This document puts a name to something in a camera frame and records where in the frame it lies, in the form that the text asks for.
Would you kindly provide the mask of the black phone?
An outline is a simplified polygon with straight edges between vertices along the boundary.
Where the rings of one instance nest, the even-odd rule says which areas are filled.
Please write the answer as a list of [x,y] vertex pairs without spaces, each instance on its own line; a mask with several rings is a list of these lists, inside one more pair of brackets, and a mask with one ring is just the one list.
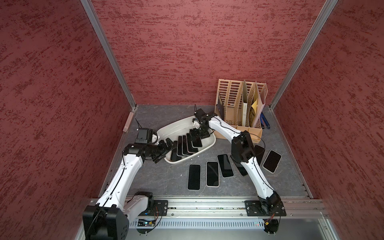
[[223,178],[230,178],[234,176],[232,165],[230,163],[229,156],[227,154],[222,154],[217,156],[220,170]]
[[243,167],[243,165],[241,163],[236,163],[236,162],[233,162],[235,164],[235,166],[237,167],[239,173],[244,177],[244,176],[247,176],[248,175],[248,172],[247,170]]

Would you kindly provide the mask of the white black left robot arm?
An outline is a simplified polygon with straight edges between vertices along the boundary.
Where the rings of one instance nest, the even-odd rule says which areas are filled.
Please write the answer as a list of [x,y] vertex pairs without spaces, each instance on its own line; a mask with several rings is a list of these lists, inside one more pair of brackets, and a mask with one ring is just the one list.
[[133,180],[146,160],[157,163],[177,148],[169,138],[156,144],[135,143],[122,151],[122,163],[111,184],[94,206],[87,206],[83,212],[85,238],[87,240],[124,240],[130,223],[139,214],[149,209],[151,194],[136,193],[124,206]]

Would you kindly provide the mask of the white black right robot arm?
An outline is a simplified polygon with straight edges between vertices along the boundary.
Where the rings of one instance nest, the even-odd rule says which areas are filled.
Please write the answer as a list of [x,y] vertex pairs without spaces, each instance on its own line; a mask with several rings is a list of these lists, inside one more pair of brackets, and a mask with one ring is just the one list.
[[195,113],[193,123],[198,124],[200,129],[212,129],[220,133],[231,143],[231,155],[234,162],[245,168],[255,185],[261,203],[261,212],[267,216],[272,216],[279,211],[282,200],[258,165],[251,134],[233,128],[215,114],[199,116]]

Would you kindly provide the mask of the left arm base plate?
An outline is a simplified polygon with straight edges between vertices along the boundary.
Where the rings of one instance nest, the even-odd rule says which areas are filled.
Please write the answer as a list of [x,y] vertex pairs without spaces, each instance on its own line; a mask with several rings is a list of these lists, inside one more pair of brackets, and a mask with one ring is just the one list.
[[168,200],[154,200],[150,206],[149,216],[166,216],[168,214]]

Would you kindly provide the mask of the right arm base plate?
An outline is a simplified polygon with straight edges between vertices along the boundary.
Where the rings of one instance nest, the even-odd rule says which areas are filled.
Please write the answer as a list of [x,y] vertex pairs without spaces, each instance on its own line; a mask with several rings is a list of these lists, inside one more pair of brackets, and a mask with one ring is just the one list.
[[286,217],[287,213],[282,201],[278,201],[270,206],[267,202],[245,201],[245,209],[248,217]]

